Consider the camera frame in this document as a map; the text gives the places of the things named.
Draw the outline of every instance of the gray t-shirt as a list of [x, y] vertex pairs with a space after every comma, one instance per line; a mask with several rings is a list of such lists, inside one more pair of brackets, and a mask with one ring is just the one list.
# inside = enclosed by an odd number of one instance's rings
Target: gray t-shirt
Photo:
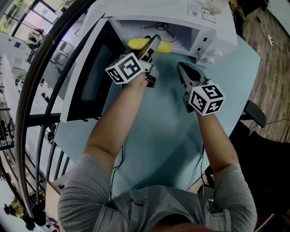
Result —
[[161, 185], [133, 189], [109, 201], [110, 180], [95, 158], [83, 155], [61, 192], [61, 231], [147, 232], [164, 218], [215, 231], [251, 232], [256, 225], [256, 207], [239, 164], [215, 178], [213, 202]]

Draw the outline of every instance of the window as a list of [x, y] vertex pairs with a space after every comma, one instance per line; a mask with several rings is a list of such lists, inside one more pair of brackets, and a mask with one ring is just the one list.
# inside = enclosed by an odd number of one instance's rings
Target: window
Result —
[[60, 6], [64, 4], [63, 0], [43, 0], [47, 5], [49, 5], [54, 10], [60, 10]]
[[39, 2], [33, 8], [33, 11], [44, 17], [47, 21], [49, 21], [52, 24], [58, 19], [58, 16], [41, 2]]
[[12, 35], [24, 14], [35, 0], [14, 0], [6, 9], [0, 19], [0, 32]]
[[14, 0], [7, 8], [5, 14], [14, 19], [21, 20], [24, 14], [28, 13], [29, 7], [35, 0]]
[[7, 17], [3, 15], [0, 19], [0, 32], [3, 32], [8, 35], [12, 35], [16, 26], [18, 24], [17, 20]]
[[44, 18], [30, 11], [23, 20], [23, 24], [18, 28], [15, 37], [23, 41], [28, 41], [28, 34], [33, 31], [33, 28], [43, 29], [45, 33], [48, 33], [52, 26], [53, 25]]

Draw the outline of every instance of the hand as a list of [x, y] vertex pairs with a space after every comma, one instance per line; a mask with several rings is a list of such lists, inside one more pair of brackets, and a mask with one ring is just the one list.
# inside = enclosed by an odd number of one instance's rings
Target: hand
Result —
[[132, 86], [134, 88], [145, 89], [148, 84], [146, 80], [145, 72], [140, 73], [137, 77], [135, 77], [132, 81], [130, 81], [127, 86]]

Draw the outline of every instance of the power outlet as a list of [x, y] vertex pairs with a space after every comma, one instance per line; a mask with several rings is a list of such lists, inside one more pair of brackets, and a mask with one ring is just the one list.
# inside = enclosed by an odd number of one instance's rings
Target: power outlet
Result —
[[273, 40], [273, 38], [270, 35], [268, 35], [268, 39], [269, 39], [270, 46], [273, 48], [274, 47], [274, 40]]

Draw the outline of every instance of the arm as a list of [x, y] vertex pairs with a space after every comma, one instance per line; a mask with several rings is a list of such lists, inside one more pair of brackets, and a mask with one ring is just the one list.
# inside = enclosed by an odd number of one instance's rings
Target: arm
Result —
[[130, 131], [147, 86], [145, 73], [129, 82], [93, 128], [84, 153], [96, 157], [111, 173]]
[[237, 153], [214, 114], [201, 116], [197, 113], [203, 144], [214, 174], [231, 164], [238, 164]]
[[257, 219], [255, 203], [237, 153], [214, 114], [201, 116], [197, 113], [197, 117], [214, 175], [215, 208], [229, 211], [231, 231], [253, 231]]

